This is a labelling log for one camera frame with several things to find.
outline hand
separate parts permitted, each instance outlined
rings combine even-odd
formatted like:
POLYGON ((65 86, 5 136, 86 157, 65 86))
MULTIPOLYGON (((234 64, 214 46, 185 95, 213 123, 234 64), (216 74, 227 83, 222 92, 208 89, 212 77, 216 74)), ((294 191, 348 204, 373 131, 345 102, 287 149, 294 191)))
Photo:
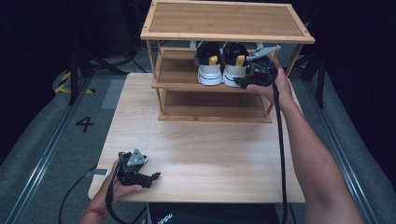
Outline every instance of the hand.
MULTIPOLYGON (((113 177, 113 174, 116 170, 117 164, 119 163, 119 160, 116 160, 113 164, 113 168, 111 169, 111 173, 106 177, 105 181, 103 182, 101 188, 99 191, 96 193, 96 195, 92 199, 92 204, 97 204, 94 206, 101 206, 106 208, 106 194, 107 194, 107 189, 108 186, 111 183, 111 178, 113 177)), ((142 186, 140 185, 132 185, 132 186, 123 186, 120 181, 117 181, 117 177, 114 180, 116 183, 114 184, 113 187, 113 203, 118 202, 122 197, 124 197, 127 194, 137 192, 142 189, 142 186)))
MULTIPOLYGON (((279 102, 280 106, 287 104, 290 100, 293 101, 291 95, 291 87, 288 78, 285 76, 285 71, 282 66, 278 63, 275 64, 277 69, 277 77, 275 79, 275 84, 279 90, 279 102)), ((262 87, 254 84, 247 86, 247 90, 253 93, 258 93, 265 96, 265 98, 270 102, 274 103, 274 90, 272 86, 262 87)))

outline yellow tape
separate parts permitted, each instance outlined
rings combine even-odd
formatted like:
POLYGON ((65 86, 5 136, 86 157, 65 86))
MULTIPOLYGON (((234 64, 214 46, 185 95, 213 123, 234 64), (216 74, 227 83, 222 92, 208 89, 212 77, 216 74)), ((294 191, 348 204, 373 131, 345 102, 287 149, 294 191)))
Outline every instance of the yellow tape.
POLYGON ((64 74, 64 76, 61 79, 61 82, 59 82, 58 87, 56 88, 55 92, 64 92, 64 84, 66 83, 67 79, 70 77, 70 72, 64 74))
MULTIPOLYGON (((64 74, 64 76, 62 77, 61 81, 58 84, 58 87, 55 89, 55 93, 58 92, 63 92, 63 93, 72 93, 72 91, 70 91, 69 89, 64 89, 64 84, 66 83, 67 79, 70 77, 70 72, 64 74)), ((94 94, 96 93, 96 90, 86 90, 85 93, 87 94, 94 94)))
POLYGON ((242 67, 242 65, 244 65, 244 62, 245 62, 245 55, 239 55, 238 57, 236 57, 235 66, 242 67))
POLYGON ((217 61, 218 61, 218 56, 212 56, 209 58, 209 65, 216 65, 217 61))

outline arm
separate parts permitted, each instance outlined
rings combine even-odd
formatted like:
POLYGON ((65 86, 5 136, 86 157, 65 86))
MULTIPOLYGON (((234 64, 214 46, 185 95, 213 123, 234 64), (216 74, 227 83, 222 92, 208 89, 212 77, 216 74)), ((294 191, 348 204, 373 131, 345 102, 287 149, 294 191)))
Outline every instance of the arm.
MULTIPOLYGON (((114 171, 116 169, 117 163, 119 161, 115 161, 113 168, 111 170, 111 173, 106 177, 105 181, 103 182, 101 188, 99 188, 99 191, 96 193, 96 195, 92 198, 92 201, 88 205, 88 208, 95 207, 97 210, 100 211, 106 211, 106 194, 107 194, 107 189, 108 186, 111 182, 111 177, 114 174, 114 171)), ((120 181, 117 181, 114 184, 114 189, 113 189, 113 199, 114 202, 116 203, 119 201, 123 196, 137 192, 142 189, 142 186, 140 185, 132 185, 132 186, 123 186, 120 181)), ((84 213, 81 220, 79 221, 79 224, 95 224, 95 223, 102 223, 104 217, 96 214, 94 212, 87 212, 84 213)))
MULTIPOLYGON (((306 201, 307 223, 364 223, 338 165, 294 102, 289 80, 277 65, 280 109, 290 138, 297 179, 306 201)), ((249 85, 251 92, 274 101, 272 87, 249 85)))

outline yellow shoe tag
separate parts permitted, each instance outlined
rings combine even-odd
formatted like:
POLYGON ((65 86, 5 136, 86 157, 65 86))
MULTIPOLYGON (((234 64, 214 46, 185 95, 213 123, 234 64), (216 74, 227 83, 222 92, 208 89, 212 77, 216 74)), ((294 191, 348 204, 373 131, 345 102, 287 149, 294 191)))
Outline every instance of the yellow shoe tag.
POLYGON ((242 65, 244 65, 244 62, 245 62, 245 55, 239 55, 238 57, 236 57, 235 66, 242 67, 242 65))
POLYGON ((212 56, 209 58, 209 65, 216 65, 217 61, 218 61, 218 56, 212 56))

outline sneaker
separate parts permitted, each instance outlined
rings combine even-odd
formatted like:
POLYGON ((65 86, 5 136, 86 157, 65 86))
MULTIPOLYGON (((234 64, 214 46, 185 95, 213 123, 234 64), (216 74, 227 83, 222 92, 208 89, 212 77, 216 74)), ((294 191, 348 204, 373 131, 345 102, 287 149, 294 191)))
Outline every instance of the sneaker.
POLYGON ((238 43, 226 44, 222 51, 222 60, 225 63, 222 82, 230 87, 240 87, 234 78, 243 78, 247 72, 248 50, 245 46, 238 43))
POLYGON ((216 42, 201 42, 195 52, 194 62, 198 68, 198 81, 206 86, 221 83, 221 45, 216 42))

